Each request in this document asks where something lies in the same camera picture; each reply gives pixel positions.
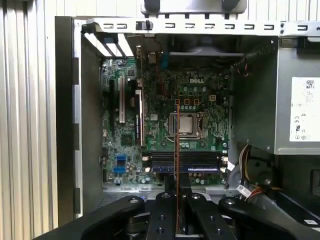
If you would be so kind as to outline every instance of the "cpu socket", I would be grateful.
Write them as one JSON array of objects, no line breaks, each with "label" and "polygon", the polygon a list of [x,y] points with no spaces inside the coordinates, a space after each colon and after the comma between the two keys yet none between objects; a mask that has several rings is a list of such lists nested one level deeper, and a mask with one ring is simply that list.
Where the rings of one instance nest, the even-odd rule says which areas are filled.
[{"label": "cpu socket", "polygon": [[[204,129],[203,112],[181,112],[179,115],[179,139],[199,140]],[[177,114],[172,112],[166,119],[167,138],[174,138],[176,133]]]}]

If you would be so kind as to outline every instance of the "circuit board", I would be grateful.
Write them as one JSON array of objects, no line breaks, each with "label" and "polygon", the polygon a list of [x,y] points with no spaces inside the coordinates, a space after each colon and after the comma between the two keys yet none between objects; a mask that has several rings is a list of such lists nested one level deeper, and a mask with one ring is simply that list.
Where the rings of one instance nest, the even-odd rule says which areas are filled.
[{"label": "circuit board", "polygon": [[[173,151],[174,112],[180,108],[180,150],[227,153],[229,76],[207,69],[142,73],[134,58],[102,64],[103,182],[161,185],[164,176],[143,166],[143,153]],[[136,138],[135,95],[143,84],[143,141]],[[189,173],[191,184],[221,184],[220,174]]]},{"label": "circuit board", "polygon": [[227,153],[229,75],[210,70],[157,71],[144,80],[147,150],[173,151],[175,108],[180,151]]}]

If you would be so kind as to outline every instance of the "blue sata port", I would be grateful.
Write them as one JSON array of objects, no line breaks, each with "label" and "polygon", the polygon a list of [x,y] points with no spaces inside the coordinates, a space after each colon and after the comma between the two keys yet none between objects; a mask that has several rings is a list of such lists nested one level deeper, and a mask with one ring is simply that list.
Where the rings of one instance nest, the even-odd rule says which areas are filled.
[{"label": "blue sata port", "polygon": [[118,154],[116,157],[115,157],[115,160],[118,162],[122,162],[122,161],[125,161],[127,159],[127,156],[124,155],[124,154]]},{"label": "blue sata port", "polygon": [[115,174],[124,174],[126,172],[126,168],[124,166],[115,166],[113,168],[113,172]]}]

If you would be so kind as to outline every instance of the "power supply label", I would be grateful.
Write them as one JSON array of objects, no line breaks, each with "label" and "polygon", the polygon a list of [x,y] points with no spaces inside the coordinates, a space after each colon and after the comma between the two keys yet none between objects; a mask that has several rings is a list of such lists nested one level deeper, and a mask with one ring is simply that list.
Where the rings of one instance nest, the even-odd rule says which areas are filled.
[{"label": "power supply label", "polygon": [[293,77],[290,142],[320,142],[320,77]]}]

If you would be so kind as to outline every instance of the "dell logo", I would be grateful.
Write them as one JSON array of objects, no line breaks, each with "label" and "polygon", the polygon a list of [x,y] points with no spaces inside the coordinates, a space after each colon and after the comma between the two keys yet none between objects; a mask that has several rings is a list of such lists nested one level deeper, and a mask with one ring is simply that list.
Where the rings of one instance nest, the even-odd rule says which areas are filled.
[{"label": "dell logo", "polygon": [[204,84],[204,80],[203,79],[192,79],[190,78],[190,83],[191,84]]}]

